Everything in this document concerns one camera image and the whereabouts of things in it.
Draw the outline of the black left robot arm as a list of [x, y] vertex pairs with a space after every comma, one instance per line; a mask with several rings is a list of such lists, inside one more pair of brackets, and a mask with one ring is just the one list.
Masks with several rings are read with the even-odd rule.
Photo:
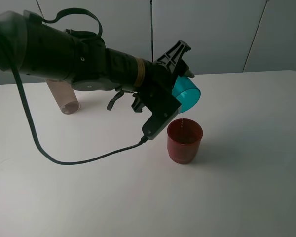
[[132, 108], [164, 113], [179, 107], [172, 95], [176, 80], [189, 68], [183, 55], [190, 47], [182, 40], [154, 62], [107, 48], [102, 32], [51, 27], [41, 16], [24, 11], [0, 15], [0, 69], [68, 82], [78, 91], [131, 93]]

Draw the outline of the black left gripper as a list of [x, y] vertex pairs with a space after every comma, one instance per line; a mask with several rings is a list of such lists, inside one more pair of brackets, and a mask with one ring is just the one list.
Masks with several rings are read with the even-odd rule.
[[179, 40], [153, 63], [146, 60], [137, 61], [138, 73], [133, 83], [135, 99], [131, 105], [134, 112], [141, 113], [145, 107], [141, 98], [143, 93], [163, 89], [172, 94], [177, 77], [189, 70], [182, 57], [190, 50], [191, 47], [186, 42]]

